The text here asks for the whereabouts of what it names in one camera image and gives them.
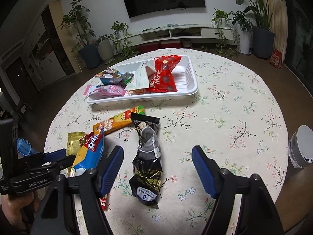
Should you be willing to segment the person's left hand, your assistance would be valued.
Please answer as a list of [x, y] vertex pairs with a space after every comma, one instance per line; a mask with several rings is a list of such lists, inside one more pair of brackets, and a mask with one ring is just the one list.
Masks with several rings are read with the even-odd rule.
[[21, 197], [2, 195], [2, 213], [8, 223], [18, 230], [26, 230], [26, 221], [34, 217], [41, 203], [37, 190], [26, 193]]

